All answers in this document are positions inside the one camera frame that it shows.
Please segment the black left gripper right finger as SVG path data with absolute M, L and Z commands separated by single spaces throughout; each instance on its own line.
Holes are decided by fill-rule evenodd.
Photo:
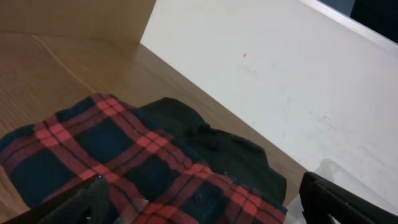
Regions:
M 352 194 L 314 172 L 306 172 L 299 195 L 308 224 L 397 224 L 397 215 Z

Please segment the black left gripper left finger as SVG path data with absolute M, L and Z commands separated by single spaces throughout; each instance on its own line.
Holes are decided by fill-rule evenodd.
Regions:
M 102 223 L 109 205 L 109 184 L 102 175 L 51 198 L 41 206 L 16 216 L 5 224 L 96 224 Z

